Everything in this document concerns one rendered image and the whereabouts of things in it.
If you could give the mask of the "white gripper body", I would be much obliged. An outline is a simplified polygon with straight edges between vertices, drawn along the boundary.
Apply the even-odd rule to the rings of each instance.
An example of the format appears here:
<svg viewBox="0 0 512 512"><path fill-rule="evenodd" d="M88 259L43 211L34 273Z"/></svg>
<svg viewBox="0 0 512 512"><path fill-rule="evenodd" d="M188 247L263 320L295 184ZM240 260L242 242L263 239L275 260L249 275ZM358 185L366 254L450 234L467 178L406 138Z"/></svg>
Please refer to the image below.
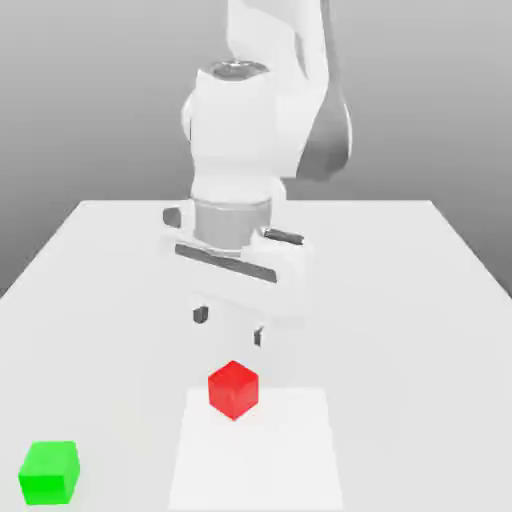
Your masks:
<svg viewBox="0 0 512 512"><path fill-rule="evenodd" d="M198 305L223 304L276 321L300 318L308 309L309 245L302 237L256 235L234 256L190 236L164 234L159 250L176 288Z"/></svg>

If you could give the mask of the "small green cube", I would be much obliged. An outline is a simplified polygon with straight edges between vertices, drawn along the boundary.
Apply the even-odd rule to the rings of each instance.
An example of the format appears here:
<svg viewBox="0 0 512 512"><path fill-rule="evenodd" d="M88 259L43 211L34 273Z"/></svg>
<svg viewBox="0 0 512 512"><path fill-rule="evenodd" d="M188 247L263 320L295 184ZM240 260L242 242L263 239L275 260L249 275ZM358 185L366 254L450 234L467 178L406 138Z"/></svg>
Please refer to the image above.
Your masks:
<svg viewBox="0 0 512 512"><path fill-rule="evenodd" d="M18 472L28 506L67 505L80 476L80 460L74 441L35 441Z"/></svg>

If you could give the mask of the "small red cube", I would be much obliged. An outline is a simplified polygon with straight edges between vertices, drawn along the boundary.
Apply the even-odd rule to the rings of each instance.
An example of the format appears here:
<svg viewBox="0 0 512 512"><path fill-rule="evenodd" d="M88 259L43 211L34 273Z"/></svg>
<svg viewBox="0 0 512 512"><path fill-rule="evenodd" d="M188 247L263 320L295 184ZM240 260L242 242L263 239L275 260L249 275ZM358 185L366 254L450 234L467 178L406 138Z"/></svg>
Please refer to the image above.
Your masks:
<svg viewBox="0 0 512 512"><path fill-rule="evenodd" d="M208 377L209 403L235 421L259 402L259 376L230 361Z"/></svg>

